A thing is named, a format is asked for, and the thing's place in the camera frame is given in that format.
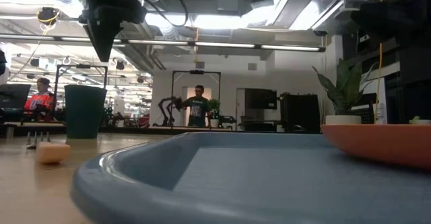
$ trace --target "gray plastic tray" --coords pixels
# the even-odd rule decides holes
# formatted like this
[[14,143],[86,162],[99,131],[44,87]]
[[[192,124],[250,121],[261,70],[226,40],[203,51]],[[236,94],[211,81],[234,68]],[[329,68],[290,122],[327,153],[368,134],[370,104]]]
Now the gray plastic tray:
[[431,223],[431,174],[322,135],[191,133],[106,153],[71,196],[96,223]]

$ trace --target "person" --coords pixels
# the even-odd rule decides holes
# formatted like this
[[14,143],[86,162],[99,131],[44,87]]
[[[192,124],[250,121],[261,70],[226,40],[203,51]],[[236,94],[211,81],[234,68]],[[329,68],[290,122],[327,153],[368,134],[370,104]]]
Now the person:
[[209,122],[208,99],[202,96],[204,90],[202,85],[196,85],[196,96],[190,97],[183,102],[184,108],[190,107],[189,126],[205,127],[205,115],[207,115]]
[[38,105],[42,107],[42,109],[52,110],[54,104],[54,94],[48,91],[49,79],[40,78],[37,81],[38,93],[33,95],[30,99],[27,100],[24,109],[25,110],[35,110]]

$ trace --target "foam block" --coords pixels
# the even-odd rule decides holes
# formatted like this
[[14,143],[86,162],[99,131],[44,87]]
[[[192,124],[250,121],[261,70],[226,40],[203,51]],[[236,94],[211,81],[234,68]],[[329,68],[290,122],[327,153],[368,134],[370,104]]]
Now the foam block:
[[40,142],[36,148],[36,161],[43,164],[59,163],[69,157],[69,154],[69,145]]

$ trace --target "terracotta bowl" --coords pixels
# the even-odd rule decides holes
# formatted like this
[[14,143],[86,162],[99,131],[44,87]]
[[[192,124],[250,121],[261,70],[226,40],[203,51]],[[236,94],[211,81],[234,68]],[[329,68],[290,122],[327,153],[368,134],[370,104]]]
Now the terracotta bowl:
[[431,170],[431,125],[322,125],[321,129],[347,154]]

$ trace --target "black t-shirt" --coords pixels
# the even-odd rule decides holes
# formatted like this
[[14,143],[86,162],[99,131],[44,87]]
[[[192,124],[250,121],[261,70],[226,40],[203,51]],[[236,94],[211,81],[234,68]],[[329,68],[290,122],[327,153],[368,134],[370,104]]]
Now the black t-shirt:
[[189,126],[205,127],[205,117],[208,112],[208,100],[204,97],[191,97],[183,106],[190,107]]

